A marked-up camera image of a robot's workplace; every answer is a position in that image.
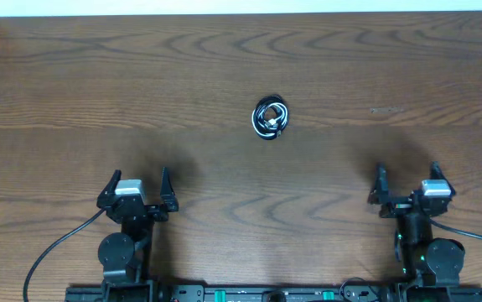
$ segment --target white wall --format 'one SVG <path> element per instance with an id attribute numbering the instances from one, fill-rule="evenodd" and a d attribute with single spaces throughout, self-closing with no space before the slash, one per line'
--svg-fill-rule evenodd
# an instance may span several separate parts
<path id="1" fill-rule="evenodd" d="M 0 0 L 0 17 L 482 10 L 482 0 Z"/>

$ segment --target wooden table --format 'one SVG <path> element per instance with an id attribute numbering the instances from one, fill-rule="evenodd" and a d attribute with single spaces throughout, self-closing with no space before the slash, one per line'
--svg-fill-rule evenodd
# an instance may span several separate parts
<path id="1" fill-rule="evenodd" d="M 264 141 L 251 111 L 287 101 Z M 0 18 L 0 301 L 96 211 L 114 169 L 181 211 L 154 273 L 208 284 L 339 284 L 402 274 L 395 222 L 366 197 L 386 162 L 407 194 L 438 160 L 452 227 L 482 234 L 482 13 Z M 32 301 L 101 282 L 101 217 L 39 266 Z M 460 274 L 482 285 L 482 242 Z"/>

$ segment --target wood grain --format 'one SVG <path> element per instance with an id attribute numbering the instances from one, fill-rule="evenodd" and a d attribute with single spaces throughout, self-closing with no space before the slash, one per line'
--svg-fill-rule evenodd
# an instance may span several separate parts
<path id="1" fill-rule="evenodd" d="M 249 122 L 280 93 L 291 122 Z M 209 284 L 399 276 L 394 221 L 366 204 L 375 164 L 406 194 L 440 161 L 443 223 L 482 234 L 482 13 L 0 18 L 0 300 L 54 239 L 96 211 L 111 176 L 181 211 L 156 227 L 154 273 Z M 57 247 L 34 301 L 101 282 L 99 221 Z M 482 285 L 482 242 L 461 280 Z"/>

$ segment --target black cable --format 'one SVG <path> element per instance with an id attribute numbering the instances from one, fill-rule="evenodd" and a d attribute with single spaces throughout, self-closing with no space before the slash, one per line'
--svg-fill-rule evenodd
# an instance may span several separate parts
<path id="1" fill-rule="evenodd" d="M 272 109 L 276 113 L 276 117 L 267 121 L 265 120 L 265 112 L 268 109 Z M 288 123 L 288 108 L 279 95 L 263 97 L 257 103 L 254 112 L 251 113 L 251 125 L 256 130 L 257 135 L 266 140 L 279 137 Z"/>
<path id="2" fill-rule="evenodd" d="M 71 232 L 68 232 L 67 234 L 65 234 L 64 236 L 62 236 L 60 239 L 56 240 L 53 244 L 50 245 L 50 247 L 47 247 L 47 249 L 45 250 L 45 252 L 43 252 L 41 254 L 41 256 L 38 257 L 38 259 L 36 260 L 36 262 L 34 263 L 34 265 L 32 266 L 32 268 L 30 269 L 29 271 L 29 274 L 26 276 L 26 279 L 24 280 L 24 285 L 23 285 L 23 300 L 24 302 L 29 302 L 29 284 L 30 284 L 30 279 L 32 278 L 32 274 L 34 273 L 34 271 L 36 270 L 36 268 L 38 267 L 39 263 L 41 262 L 41 260 L 43 260 L 43 258 L 45 258 L 45 256 L 47 256 L 47 254 L 53 249 L 55 248 L 57 245 L 59 245 L 60 243 L 62 243 L 65 239 L 75 235 L 78 231 L 82 230 L 83 228 L 87 227 L 89 224 L 91 224 L 95 219 L 97 219 L 97 217 L 99 217 L 105 210 L 104 209 L 101 209 L 97 212 L 97 214 L 95 214 L 92 218 L 88 219 L 86 222 L 84 222 L 82 225 L 80 225 L 79 227 L 77 227 L 75 230 L 71 231 Z"/>
<path id="3" fill-rule="evenodd" d="M 428 219 L 428 221 L 435 227 L 439 227 L 439 228 L 441 228 L 445 231 L 454 232 L 454 233 L 457 233 L 459 235 L 464 235 L 464 236 L 468 236 L 468 237 L 472 237 L 472 238 L 475 238 L 475 239 L 482 240 L 482 235 L 475 234 L 475 233 L 472 233 L 472 232 L 463 231 L 463 230 L 459 230 L 459 229 L 456 229 L 456 228 L 450 227 L 450 226 L 445 226 L 445 225 L 431 219 L 431 217 L 429 217 L 427 214 L 425 214 L 424 211 L 423 211 L 423 215 L 425 215 L 425 217 Z"/>
<path id="4" fill-rule="evenodd" d="M 346 279 L 346 280 L 341 284 L 341 286 L 339 287 L 339 295 L 341 295 L 341 297 L 343 298 L 343 300 L 349 301 L 349 302 L 351 302 L 351 301 L 345 297 L 344 288 L 345 288 L 345 284 L 347 284 L 349 281 L 352 281 L 352 280 L 359 280 L 359 281 L 362 281 L 362 282 L 367 283 L 367 281 L 365 281 L 364 279 L 362 279 L 362 278 L 360 278 L 360 277 L 352 277 L 352 278 Z M 373 293 L 373 294 L 376 296 L 376 299 L 375 299 L 375 300 L 372 300 L 372 301 L 370 301 L 370 302 L 377 302 L 377 301 L 379 301 L 379 300 L 381 299 L 380 293 L 377 292 L 376 290 L 374 290 L 369 284 L 367 284 L 367 287 L 369 288 L 369 290 L 371 291 L 371 293 Z"/>

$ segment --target coiled cable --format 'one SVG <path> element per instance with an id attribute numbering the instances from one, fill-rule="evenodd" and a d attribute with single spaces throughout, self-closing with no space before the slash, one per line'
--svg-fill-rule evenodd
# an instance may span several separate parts
<path id="1" fill-rule="evenodd" d="M 272 109 L 276 117 L 265 120 L 265 112 Z M 251 114 L 251 125 L 260 138 L 272 140 L 282 135 L 283 129 L 288 125 L 289 112 L 282 97 L 279 95 L 265 96 L 256 106 Z"/>

